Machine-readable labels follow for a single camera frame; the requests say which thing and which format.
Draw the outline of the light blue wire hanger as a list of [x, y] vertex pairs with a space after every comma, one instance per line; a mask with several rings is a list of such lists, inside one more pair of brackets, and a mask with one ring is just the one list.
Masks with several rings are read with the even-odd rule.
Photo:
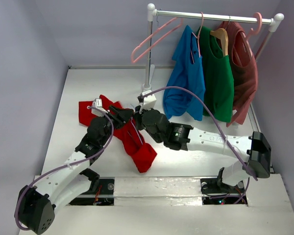
[[[132, 104], [130, 104], [130, 108], [133, 109], [133, 110], [135, 111], [135, 107], [134, 107]], [[138, 130], [136, 129], [136, 126], [135, 126], [135, 124], [134, 124], [134, 119], [133, 119], [133, 117], [131, 117], [131, 121], [130, 121], [130, 122], [131, 122], [133, 128], [135, 129], [135, 132], [136, 132], [136, 134], [137, 134], [137, 136], [138, 136], [138, 139], [140, 140], [141, 145], [143, 145], [143, 141], [142, 141], [142, 138], [140, 137], [140, 133], [138, 132]]]

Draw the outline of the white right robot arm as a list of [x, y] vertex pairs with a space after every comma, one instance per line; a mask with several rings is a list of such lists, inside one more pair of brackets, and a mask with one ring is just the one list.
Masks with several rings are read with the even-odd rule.
[[236, 158], [237, 161], [219, 170], [216, 187], [227, 192], [249, 177], [270, 177], [271, 146], [260, 132], [251, 136], [222, 136], [187, 124], [170, 122], [166, 116], [151, 108], [137, 106], [134, 120], [138, 130], [145, 130], [156, 143], [171, 150], [206, 151]]

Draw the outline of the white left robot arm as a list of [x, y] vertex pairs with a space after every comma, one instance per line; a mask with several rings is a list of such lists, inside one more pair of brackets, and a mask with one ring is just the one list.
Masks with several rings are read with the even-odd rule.
[[108, 111], [102, 111], [101, 116], [94, 118], [62, 166], [46, 172], [20, 190], [14, 212], [17, 226], [41, 235], [59, 210], [77, 196], [85, 192], [96, 193], [100, 175], [90, 167], [107, 148], [114, 131], [124, 127], [133, 114], [131, 109], [110, 106]]

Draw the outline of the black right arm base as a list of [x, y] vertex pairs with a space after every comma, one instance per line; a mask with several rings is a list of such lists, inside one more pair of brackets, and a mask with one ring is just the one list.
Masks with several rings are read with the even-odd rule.
[[200, 186], [203, 205], [247, 205], [243, 181], [238, 185], [229, 186], [222, 182], [224, 167], [219, 170], [217, 177], [201, 178]]

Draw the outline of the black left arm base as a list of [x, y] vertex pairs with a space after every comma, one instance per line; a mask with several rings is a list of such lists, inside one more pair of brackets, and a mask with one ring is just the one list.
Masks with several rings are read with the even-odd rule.
[[115, 178], [101, 178], [91, 169], [84, 170], [81, 175], [86, 176], [91, 185], [88, 191], [73, 199], [70, 206], [113, 206]]

